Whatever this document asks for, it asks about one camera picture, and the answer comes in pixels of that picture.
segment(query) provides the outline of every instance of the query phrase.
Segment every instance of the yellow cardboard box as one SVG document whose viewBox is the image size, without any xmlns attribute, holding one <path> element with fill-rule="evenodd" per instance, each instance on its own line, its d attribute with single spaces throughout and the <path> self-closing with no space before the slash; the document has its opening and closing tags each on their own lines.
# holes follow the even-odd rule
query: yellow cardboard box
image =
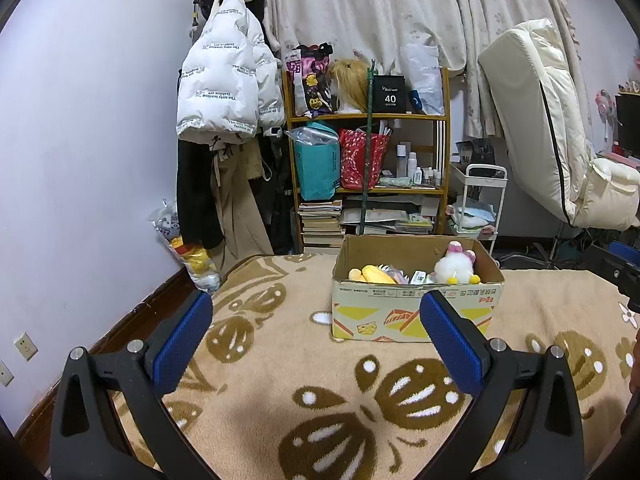
<svg viewBox="0 0 640 480">
<path fill-rule="evenodd" d="M 475 271 L 480 285 L 378 285 L 352 282 L 351 269 L 390 265 L 411 279 L 416 270 L 427 274 L 457 240 L 476 253 Z M 365 341 L 430 342 L 420 322 L 420 300 L 439 290 L 460 316 L 474 322 L 482 333 L 500 300 L 504 276 L 477 240 L 448 236 L 347 236 L 333 273 L 332 313 L 334 337 Z"/>
</svg>

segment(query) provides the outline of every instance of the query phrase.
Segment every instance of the human hand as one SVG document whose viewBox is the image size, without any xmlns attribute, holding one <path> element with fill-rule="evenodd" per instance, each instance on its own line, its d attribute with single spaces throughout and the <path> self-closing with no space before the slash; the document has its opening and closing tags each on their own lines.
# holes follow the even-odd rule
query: human hand
<svg viewBox="0 0 640 480">
<path fill-rule="evenodd" d="M 634 366 L 631 368 L 631 379 L 629 389 L 634 394 L 640 389 L 640 330 L 636 334 L 636 345 L 634 346 Z"/>
</svg>

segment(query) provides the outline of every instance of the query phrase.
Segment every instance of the down jacket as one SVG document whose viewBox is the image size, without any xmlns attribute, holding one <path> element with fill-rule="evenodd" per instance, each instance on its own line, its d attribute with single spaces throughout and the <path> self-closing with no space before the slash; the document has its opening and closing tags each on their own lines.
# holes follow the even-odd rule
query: down jacket
<svg viewBox="0 0 640 480">
<path fill-rule="evenodd" d="M 218 148 L 255 137 L 258 126 L 284 122 L 278 62 L 247 9 L 251 1 L 216 0 L 187 54 L 178 90 L 179 139 Z"/>
</svg>

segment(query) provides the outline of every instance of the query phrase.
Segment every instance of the blanket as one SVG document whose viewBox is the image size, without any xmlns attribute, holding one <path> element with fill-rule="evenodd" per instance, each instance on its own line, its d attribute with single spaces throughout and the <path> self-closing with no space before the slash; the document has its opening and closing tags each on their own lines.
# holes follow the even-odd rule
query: blanket
<svg viewBox="0 0 640 480">
<path fill-rule="evenodd" d="M 225 480 L 399 480 L 427 464 L 468 406 L 430 343 L 340 340 L 331 332 L 335 257 L 261 256 L 230 273 L 178 389 L 164 397 Z M 511 348 L 568 355 L 593 463 L 630 399 L 638 328 L 616 287 L 587 271 L 506 270 L 487 331 Z M 492 462 L 514 392 L 478 466 Z M 122 396 L 136 455 L 155 463 Z"/>
</svg>

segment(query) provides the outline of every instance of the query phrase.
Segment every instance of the black zipper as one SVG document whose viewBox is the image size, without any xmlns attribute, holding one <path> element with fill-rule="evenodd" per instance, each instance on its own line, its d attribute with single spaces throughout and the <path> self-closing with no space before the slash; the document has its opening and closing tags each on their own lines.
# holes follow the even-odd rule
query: black zipper
<svg viewBox="0 0 640 480">
<path fill-rule="evenodd" d="M 564 213 L 564 217 L 566 218 L 566 222 L 571 225 L 571 221 L 569 220 L 569 215 L 566 213 L 566 207 L 564 206 L 564 173 L 562 172 L 562 164 L 560 162 L 560 151 L 558 150 L 558 142 L 556 141 L 556 132 L 554 131 L 554 123 L 551 120 L 551 111 L 549 111 L 549 104 L 546 102 L 545 89 L 542 86 L 542 81 L 540 82 L 540 91 L 542 92 L 542 100 L 545 102 L 545 110 L 546 110 L 546 120 L 549 122 L 549 130 L 551 131 L 551 141 L 554 145 L 554 153 L 556 154 L 556 164 L 558 165 L 558 173 L 560 175 L 560 198 L 562 200 L 562 212 Z"/>
</svg>

